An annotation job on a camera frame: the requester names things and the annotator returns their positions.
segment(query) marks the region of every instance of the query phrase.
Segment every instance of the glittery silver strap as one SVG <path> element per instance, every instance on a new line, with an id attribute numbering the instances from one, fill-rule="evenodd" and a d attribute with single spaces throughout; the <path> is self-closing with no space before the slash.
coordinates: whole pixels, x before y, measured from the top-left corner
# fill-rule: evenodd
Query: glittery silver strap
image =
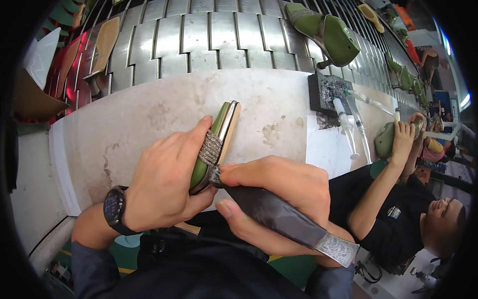
<path id="1" fill-rule="evenodd" d="M 294 25 L 295 21 L 303 16 L 311 16 L 313 15 L 310 10 L 297 10 L 297 11 L 292 11 L 287 14 L 289 17 L 289 20 L 291 21 L 292 25 Z"/>
<path id="2" fill-rule="evenodd" d="M 334 235 L 326 233 L 315 246 L 315 250 L 323 253 L 347 268 L 352 263 L 360 245 L 340 239 Z"/>
<path id="3" fill-rule="evenodd" d="M 219 159 L 219 155 L 221 154 L 222 149 L 222 142 L 211 132 L 208 130 L 206 133 L 206 138 L 204 139 L 203 146 L 197 155 L 201 161 L 206 163 L 209 166 L 214 166 Z"/>

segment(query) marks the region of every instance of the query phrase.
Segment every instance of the tool handle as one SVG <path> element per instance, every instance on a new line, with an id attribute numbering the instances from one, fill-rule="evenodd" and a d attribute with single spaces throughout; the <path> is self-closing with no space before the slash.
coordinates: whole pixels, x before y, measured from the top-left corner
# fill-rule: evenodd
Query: tool handle
<path id="1" fill-rule="evenodd" d="M 255 221 L 310 249 L 327 231 L 279 196 L 263 188 L 224 186 L 246 215 Z"/>

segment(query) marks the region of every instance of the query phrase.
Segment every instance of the printed logo on shirt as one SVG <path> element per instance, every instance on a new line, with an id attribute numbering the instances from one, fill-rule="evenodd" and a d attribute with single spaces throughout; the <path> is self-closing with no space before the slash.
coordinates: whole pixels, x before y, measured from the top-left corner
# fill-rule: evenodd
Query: printed logo on shirt
<path id="1" fill-rule="evenodd" d="M 388 215 L 389 217 L 392 217 L 392 218 L 397 219 L 398 216 L 400 216 L 400 213 L 401 213 L 401 212 L 402 212 L 402 211 L 400 211 L 399 208 L 393 206 L 393 207 L 391 207 L 391 208 L 388 210 L 387 215 Z"/>

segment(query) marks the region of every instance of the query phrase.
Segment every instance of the table surface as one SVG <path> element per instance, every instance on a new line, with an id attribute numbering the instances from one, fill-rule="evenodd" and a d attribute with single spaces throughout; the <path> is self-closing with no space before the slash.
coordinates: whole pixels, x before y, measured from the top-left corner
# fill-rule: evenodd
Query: table surface
<path id="1" fill-rule="evenodd" d="M 113 93 L 52 125 L 50 154 L 56 165 L 54 175 L 65 171 L 69 174 L 72 188 L 68 192 L 74 193 L 72 198 L 84 210 L 102 202 L 112 186 L 129 185 L 141 152 L 155 140 L 192 129 L 205 114 L 215 117 L 222 103 L 231 100 L 239 101 L 242 109 L 225 162 L 248 162 L 267 155 L 305 162 L 306 150 L 309 156 L 315 150 L 325 160 L 316 159 L 313 164 L 332 169 L 328 170 L 329 178 L 340 175 L 333 171 L 336 161 L 348 159 L 350 166 L 342 165 L 345 172 L 364 166 L 366 159 L 356 129 L 358 160 L 351 161 L 347 153 L 333 157 L 325 154 L 344 152 L 338 150 L 344 139 L 333 132 L 338 131 L 336 128 L 329 129 L 329 136 L 320 135 L 323 146 L 307 146 L 318 138 L 309 133 L 320 130 L 317 123 L 311 122 L 314 112 L 309 110 L 308 75 L 277 69 L 216 70 L 163 78 Z M 356 84 L 353 87 L 389 108 L 397 105 L 383 92 Z M 362 102 L 357 101 L 357 106 L 372 160 L 377 160 L 373 138 L 393 117 Z M 52 144 L 62 145 L 66 163 L 61 163 Z M 215 201 L 225 197 L 227 193 L 220 190 Z"/>

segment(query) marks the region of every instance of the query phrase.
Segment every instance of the black smartwatch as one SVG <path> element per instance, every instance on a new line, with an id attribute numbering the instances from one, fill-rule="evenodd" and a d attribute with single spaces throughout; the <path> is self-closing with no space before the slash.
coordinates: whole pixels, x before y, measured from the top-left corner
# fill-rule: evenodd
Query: black smartwatch
<path id="1" fill-rule="evenodd" d="M 130 230 L 126 225 L 121 223 L 126 203 L 124 196 L 126 189 L 128 189 L 128 187 L 125 186 L 114 186 L 111 188 L 103 203 L 103 214 L 105 215 L 106 222 L 112 229 L 122 235 L 131 236 L 139 233 Z"/>

